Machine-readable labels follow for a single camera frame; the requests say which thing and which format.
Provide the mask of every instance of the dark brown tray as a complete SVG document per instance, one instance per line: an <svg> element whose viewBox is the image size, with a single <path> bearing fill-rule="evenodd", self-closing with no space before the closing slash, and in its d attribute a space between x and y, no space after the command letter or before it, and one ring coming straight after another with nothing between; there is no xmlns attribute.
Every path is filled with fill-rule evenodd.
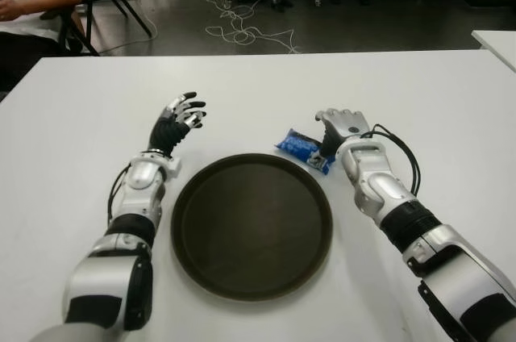
<svg viewBox="0 0 516 342"><path fill-rule="evenodd" d="M331 209L318 183L277 156L230 156L182 190L172 242L185 271L226 298L277 298L302 286L331 243Z"/></svg>

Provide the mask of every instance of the table surface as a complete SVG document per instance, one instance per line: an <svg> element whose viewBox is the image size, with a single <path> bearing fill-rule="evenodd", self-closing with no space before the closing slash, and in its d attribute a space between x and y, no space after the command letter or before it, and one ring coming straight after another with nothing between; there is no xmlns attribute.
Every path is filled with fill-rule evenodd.
<svg viewBox="0 0 516 342"><path fill-rule="evenodd" d="M291 127L322 138L316 111L361 110L413 149L420 200L516 282L514 80L486 50L42 60L0 104L0 340L60 322L66 280L106 229L114 177L146 147L162 107L196 90L208 116L175 150L183 167L168 184L153 249L152 318L128 341L448 341L418 279L356 209L337 166L328 176L307 169L333 212L327 263L269 302L232 302L196 286L171 250L171 210L209 163L281 155L273 145ZM410 184L408 161L385 145Z"/></svg>
<svg viewBox="0 0 516 342"><path fill-rule="evenodd" d="M516 72L516 31L473 30L471 34Z"/></svg>

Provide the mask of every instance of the concrete floor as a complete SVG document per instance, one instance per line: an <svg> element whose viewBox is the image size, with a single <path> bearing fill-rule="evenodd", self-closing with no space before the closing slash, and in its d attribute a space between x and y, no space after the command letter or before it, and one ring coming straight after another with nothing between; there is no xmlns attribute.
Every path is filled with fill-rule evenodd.
<svg viewBox="0 0 516 342"><path fill-rule="evenodd" d="M215 0L222 5L223 0ZM516 30L516 13L510 8L473 8L463 0L372 0L360 6L356 0L340 5L325 1L292 0L295 7L283 14L269 2L256 7L244 26L263 33L294 29L293 45L303 53L379 52L431 49L471 49L479 44L470 36L474 29ZM205 0L133 0L133 7L154 22L158 36L105 53L110 56L184 56L286 53L288 49L269 40L248 46L228 44L206 34L209 26L231 31L230 20ZM146 35L133 19L125 19L109 1L94 8L92 43L100 52ZM288 35L280 37L289 43Z"/></svg>

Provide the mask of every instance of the robot finger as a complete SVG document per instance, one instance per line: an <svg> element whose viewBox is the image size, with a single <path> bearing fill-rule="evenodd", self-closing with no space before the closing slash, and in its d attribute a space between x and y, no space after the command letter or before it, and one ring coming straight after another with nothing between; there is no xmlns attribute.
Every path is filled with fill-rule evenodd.
<svg viewBox="0 0 516 342"><path fill-rule="evenodd" d="M174 116L177 118L183 112L192 108L203 108L206 105L205 102L183 102L174 111Z"/></svg>
<svg viewBox="0 0 516 342"><path fill-rule="evenodd" d="M197 96L197 92L188 92L186 94L182 94L181 96L177 96L172 100L170 104L168 104L165 110L174 113L176 109L186 100L195 98Z"/></svg>
<svg viewBox="0 0 516 342"><path fill-rule="evenodd" d="M192 116L197 116L199 120L206 116L206 112L203 111L195 111L195 112L183 112L178 115L176 118L177 123L185 123L186 120L190 119Z"/></svg>
<svg viewBox="0 0 516 342"><path fill-rule="evenodd" d="M201 124L201 120L204 116L206 116L206 112L198 111L198 112L193 113L183 123L185 123L188 127L190 127L190 129L196 128L198 125Z"/></svg>

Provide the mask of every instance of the robot forearm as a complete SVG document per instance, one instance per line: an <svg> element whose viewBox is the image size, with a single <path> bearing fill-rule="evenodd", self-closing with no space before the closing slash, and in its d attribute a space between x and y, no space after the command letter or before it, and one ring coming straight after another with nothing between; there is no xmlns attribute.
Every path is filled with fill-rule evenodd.
<svg viewBox="0 0 516 342"><path fill-rule="evenodd" d="M126 168L119 187L119 208L105 235L69 279L63 301L66 324L33 341L115 340L121 332L140 329L149 320L152 246L160 224L164 184L180 167L171 153L191 128L201 126L206 115L192 110L203 107L204 102L186 101L195 95L184 94L163 110L152 129L148 150Z"/></svg>
<svg viewBox="0 0 516 342"><path fill-rule="evenodd" d="M336 149L336 161L355 186L357 207L422 278L418 291L447 334L460 342L516 340L514 286L404 187L390 168L384 146L363 137L368 132L364 116L328 110L316 119L327 127L320 151L333 146L335 152L343 142Z"/></svg>

